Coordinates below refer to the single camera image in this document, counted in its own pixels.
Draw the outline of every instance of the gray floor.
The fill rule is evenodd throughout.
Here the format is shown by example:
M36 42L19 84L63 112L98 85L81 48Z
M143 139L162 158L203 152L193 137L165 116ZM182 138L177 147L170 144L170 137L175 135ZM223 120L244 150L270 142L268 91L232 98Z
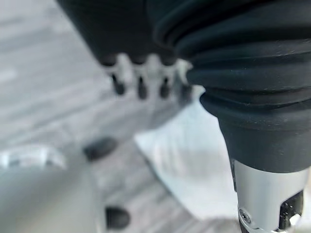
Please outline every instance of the gray floor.
M152 96L139 101L135 79L114 95L109 79L52 0L4 0L0 7L0 148L25 143L82 147L105 135L119 148L93 165L103 203L125 206L125 233L236 232L234 222L198 222L152 174L132 140L178 112L175 97L157 97L156 64L149 62Z

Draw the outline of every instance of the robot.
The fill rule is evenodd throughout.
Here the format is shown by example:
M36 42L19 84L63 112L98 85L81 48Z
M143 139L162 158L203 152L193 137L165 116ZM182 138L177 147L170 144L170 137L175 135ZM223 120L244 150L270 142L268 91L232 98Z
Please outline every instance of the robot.
M294 231L311 166L311 0L59 3L100 62L111 38L130 56L189 61L226 141L242 232Z

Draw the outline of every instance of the black rubber foot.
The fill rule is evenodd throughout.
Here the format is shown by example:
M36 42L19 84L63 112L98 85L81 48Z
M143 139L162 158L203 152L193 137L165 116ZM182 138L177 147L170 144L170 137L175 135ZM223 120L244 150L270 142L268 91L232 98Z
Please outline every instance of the black rubber foot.
M169 86L169 79L165 78L163 84L160 87L160 97L162 99L167 99L171 93L171 88Z
M117 207L106 207L105 212L107 229L109 230L121 230L130 224L131 217L124 209Z
M118 142L114 138L106 137L98 140L86 147L83 151L90 162L101 159L113 152L118 146Z
M113 87L114 87L116 94L118 94L119 96L124 95L125 85L118 81L118 78L116 77L115 74L113 74L111 77L112 77Z
M148 89L142 77L138 81L138 97L141 100L145 100L148 97Z

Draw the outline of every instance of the black plastic part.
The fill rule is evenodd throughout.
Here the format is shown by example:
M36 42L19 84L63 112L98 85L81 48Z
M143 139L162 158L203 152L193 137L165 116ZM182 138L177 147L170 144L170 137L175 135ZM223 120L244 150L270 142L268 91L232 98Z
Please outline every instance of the black plastic part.
M311 0L146 0L157 43L190 61L229 157L270 172L311 166Z
M177 59L175 57L169 57L169 56L160 56L160 60L162 65L164 66L172 66L176 63Z
M105 215L108 230L122 230L131 221L130 214L125 209L119 207L106 207Z
M86 147L83 151L90 162L102 159L112 153L118 146L116 139L111 137L105 137L97 140Z
M129 55L130 60L132 61L133 64L135 65L142 65L144 63L146 63L147 61L147 54L145 55Z
M172 50L157 46L144 11L144 0L57 0L100 64L115 54L144 57L150 53L175 59Z
M297 193L282 203L280 209L279 229L285 230L291 226L290 219L296 214L302 215L303 191Z
M145 100L148 97L148 88L142 77L138 79L138 97L141 100Z
M163 83L160 86L160 97L162 99L167 99L170 95L171 92L171 87L169 85L169 79L168 78L164 78Z
M115 92L119 95L122 96L125 94L125 85L124 83L121 83L117 76L115 74L111 75L112 81L113 81L113 87Z
M112 67L117 63L117 54L102 56L102 59L99 62L105 67Z

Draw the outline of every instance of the screw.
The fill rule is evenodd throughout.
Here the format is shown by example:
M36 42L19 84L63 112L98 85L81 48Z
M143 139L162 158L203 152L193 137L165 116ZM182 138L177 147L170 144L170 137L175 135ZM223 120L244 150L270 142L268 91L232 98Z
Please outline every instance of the screw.
M251 218L247 215L247 213L245 213L244 210L240 209L240 216L242 217L242 219L244 220L244 222L251 224L252 220Z

